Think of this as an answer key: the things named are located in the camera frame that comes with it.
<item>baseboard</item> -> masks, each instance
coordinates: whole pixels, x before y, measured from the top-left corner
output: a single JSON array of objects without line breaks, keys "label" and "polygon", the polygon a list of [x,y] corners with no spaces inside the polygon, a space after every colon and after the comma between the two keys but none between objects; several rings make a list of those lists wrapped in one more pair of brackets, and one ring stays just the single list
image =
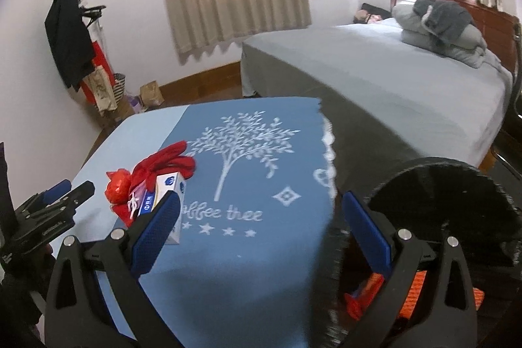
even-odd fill
[{"label": "baseboard", "polygon": [[193,74],[160,87],[165,103],[186,105],[198,99],[241,85],[239,62]]}]

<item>black jacket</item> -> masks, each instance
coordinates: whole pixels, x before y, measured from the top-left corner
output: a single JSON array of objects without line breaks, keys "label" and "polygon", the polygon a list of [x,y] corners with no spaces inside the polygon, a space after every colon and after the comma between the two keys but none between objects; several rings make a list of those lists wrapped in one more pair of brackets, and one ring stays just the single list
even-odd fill
[{"label": "black jacket", "polygon": [[7,180],[4,142],[0,142],[0,246],[11,239],[17,226],[15,209],[12,207],[9,182]]},{"label": "black jacket", "polygon": [[45,31],[65,86],[78,91],[80,82],[94,71],[91,60],[96,55],[78,0],[54,0],[45,19]]}]

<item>tissue box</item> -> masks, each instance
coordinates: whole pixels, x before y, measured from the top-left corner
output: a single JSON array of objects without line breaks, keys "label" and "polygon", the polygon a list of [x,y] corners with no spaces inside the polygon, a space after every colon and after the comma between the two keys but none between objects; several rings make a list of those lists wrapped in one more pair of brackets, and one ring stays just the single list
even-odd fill
[{"label": "tissue box", "polygon": [[[154,193],[147,191],[145,194],[139,214],[150,213],[156,205],[161,201],[161,198],[169,191],[173,190],[179,196],[179,202],[183,206],[185,198],[186,182],[180,173],[163,174],[156,177],[156,189]],[[173,230],[165,242],[168,245],[179,244],[179,237],[181,235],[181,212],[179,218],[174,225]]]}]

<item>red plastic bag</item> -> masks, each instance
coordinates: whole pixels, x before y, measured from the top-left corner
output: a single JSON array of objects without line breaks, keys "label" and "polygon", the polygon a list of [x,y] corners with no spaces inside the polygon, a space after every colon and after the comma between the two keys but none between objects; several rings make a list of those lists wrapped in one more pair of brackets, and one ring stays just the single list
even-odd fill
[{"label": "red plastic bag", "polygon": [[116,172],[107,172],[111,180],[105,190],[105,197],[111,204],[127,204],[129,200],[129,189],[131,188],[131,173],[129,170],[120,168]]},{"label": "red plastic bag", "polygon": [[134,219],[131,217],[131,212],[129,211],[127,203],[120,205],[111,205],[111,210],[122,220],[122,222],[125,224],[125,226],[127,226],[127,228],[129,228],[132,225]]}]

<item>bed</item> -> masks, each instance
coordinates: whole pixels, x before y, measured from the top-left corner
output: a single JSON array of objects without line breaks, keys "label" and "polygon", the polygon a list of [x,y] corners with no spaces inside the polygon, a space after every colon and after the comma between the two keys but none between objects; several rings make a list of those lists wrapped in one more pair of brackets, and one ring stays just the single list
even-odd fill
[{"label": "bed", "polygon": [[[413,3],[415,0],[391,0]],[[367,193],[425,156],[479,166],[506,112],[518,19],[469,0],[503,67],[478,70],[401,42],[401,28],[352,24],[265,33],[243,44],[243,95],[310,96],[331,121],[337,187]]]}]

